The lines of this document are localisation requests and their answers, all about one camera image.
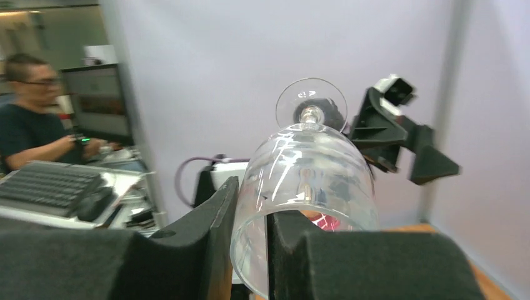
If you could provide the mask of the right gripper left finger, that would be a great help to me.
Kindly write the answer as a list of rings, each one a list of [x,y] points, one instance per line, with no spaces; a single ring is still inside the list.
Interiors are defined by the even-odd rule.
[[[229,299],[239,181],[146,237],[116,229],[1,233],[2,299]]]

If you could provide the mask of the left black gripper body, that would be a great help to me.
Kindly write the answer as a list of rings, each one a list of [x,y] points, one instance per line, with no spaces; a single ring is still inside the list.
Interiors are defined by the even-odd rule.
[[[348,139],[361,151],[368,163],[385,173],[396,173],[400,147],[408,138],[397,116],[381,105],[382,93],[366,89],[359,111],[351,123]]]

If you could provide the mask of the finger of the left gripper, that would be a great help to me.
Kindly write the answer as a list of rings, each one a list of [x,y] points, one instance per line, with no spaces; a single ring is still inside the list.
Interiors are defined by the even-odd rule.
[[[399,124],[407,131],[403,147],[415,154],[409,180],[423,186],[439,178],[457,176],[460,165],[443,154],[434,144],[434,130],[425,124],[416,124],[406,116]]]

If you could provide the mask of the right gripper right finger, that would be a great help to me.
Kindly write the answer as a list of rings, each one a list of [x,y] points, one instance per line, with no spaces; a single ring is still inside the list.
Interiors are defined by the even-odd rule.
[[[270,299],[483,299],[471,265],[434,232],[324,231],[299,211],[266,217]]]

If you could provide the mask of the wine glass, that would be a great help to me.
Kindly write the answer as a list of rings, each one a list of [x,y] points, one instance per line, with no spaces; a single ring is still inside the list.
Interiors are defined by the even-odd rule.
[[[236,274],[257,295],[268,295],[268,214],[294,210],[308,219],[327,214],[341,222],[337,231],[379,227],[372,172],[343,134],[347,114],[343,93],[317,77],[293,82],[277,100],[279,131],[247,165],[230,246]]]

